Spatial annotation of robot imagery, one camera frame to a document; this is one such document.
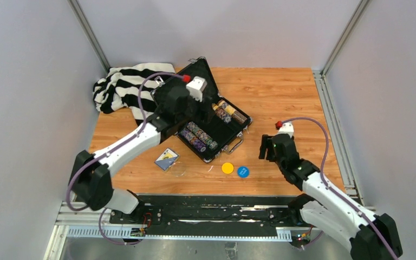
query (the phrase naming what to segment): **case latch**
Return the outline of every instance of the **case latch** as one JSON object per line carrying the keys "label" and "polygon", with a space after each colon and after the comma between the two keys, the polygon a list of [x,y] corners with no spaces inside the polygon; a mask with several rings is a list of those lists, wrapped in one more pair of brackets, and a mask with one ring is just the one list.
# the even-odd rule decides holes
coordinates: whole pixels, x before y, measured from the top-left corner
{"label": "case latch", "polygon": [[164,83],[164,79],[161,76],[155,77],[154,81],[160,86]]}

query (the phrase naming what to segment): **black and white striped towel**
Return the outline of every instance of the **black and white striped towel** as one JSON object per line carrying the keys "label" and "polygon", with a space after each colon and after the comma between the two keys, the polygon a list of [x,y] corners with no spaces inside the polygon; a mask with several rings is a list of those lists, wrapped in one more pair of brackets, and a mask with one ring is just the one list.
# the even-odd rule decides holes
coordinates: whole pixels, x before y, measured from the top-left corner
{"label": "black and white striped towel", "polygon": [[[129,107],[136,123],[143,121],[138,107],[138,88],[145,78],[156,72],[175,72],[169,63],[142,63],[133,67],[111,68],[105,79],[100,79],[93,87],[93,100],[96,110],[105,114],[112,113],[119,108]],[[141,91],[141,102],[146,117],[152,115],[157,108],[151,97],[151,91],[158,84],[148,80]]]}

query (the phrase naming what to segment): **wooden table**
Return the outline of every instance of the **wooden table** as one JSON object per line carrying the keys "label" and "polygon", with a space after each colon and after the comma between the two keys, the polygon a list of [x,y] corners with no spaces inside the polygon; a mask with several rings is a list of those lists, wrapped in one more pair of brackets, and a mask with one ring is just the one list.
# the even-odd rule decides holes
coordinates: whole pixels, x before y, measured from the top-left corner
{"label": "wooden table", "polygon": [[[139,155],[114,178],[113,186],[135,193],[287,195],[301,193],[288,184],[274,163],[259,160],[262,134],[276,134],[275,123],[295,116],[310,116],[326,125],[320,99],[310,69],[285,68],[212,68],[214,79],[223,96],[251,117],[253,123],[244,133],[243,144],[232,154],[222,154],[209,164],[200,160],[175,136]],[[101,114],[92,139],[94,152],[119,140],[136,128],[128,108],[112,114]],[[324,135],[312,122],[294,122],[295,141],[302,158],[318,167],[324,152]],[[166,149],[181,155],[179,163],[185,174],[176,177],[162,171],[154,161]],[[232,174],[221,166],[234,165]],[[240,178],[236,169],[246,166],[247,178]],[[343,188],[332,145],[325,165],[328,178]]]}

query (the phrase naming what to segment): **white wall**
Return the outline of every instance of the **white wall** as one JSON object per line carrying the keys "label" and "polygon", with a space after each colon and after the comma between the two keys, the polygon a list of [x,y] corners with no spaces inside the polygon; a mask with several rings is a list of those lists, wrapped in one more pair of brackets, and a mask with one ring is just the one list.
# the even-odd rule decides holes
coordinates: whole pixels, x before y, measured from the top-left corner
{"label": "white wall", "polygon": [[0,259],[41,259],[104,74],[67,1],[0,1]]}
{"label": "white wall", "polygon": [[372,1],[328,81],[361,192],[416,259],[416,1]]}
{"label": "white wall", "polygon": [[321,69],[359,0],[80,0],[111,66]]}

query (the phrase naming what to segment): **stack of poker chips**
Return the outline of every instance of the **stack of poker chips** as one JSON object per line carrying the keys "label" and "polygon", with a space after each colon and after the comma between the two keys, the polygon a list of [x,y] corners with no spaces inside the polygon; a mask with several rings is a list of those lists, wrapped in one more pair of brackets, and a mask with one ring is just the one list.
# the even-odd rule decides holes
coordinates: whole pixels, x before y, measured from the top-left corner
{"label": "stack of poker chips", "polygon": [[224,122],[230,123],[232,121],[232,117],[224,111],[222,108],[220,108],[217,104],[212,104],[214,113],[221,118]]}
{"label": "stack of poker chips", "polygon": [[192,133],[194,133],[198,139],[208,145],[210,149],[214,150],[218,146],[218,143],[214,141],[207,133],[205,133],[205,131],[200,129],[200,127],[198,127],[194,122],[189,122],[186,127]]}
{"label": "stack of poker chips", "polygon": [[200,141],[189,129],[184,128],[180,133],[189,143],[195,147],[199,152],[205,152],[206,146]]}
{"label": "stack of poker chips", "polygon": [[247,120],[247,118],[244,115],[242,115],[239,111],[237,111],[224,100],[219,101],[218,106],[225,110],[228,114],[230,114],[232,118],[237,120],[237,122],[239,122],[240,124],[245,123],[245,121]]}

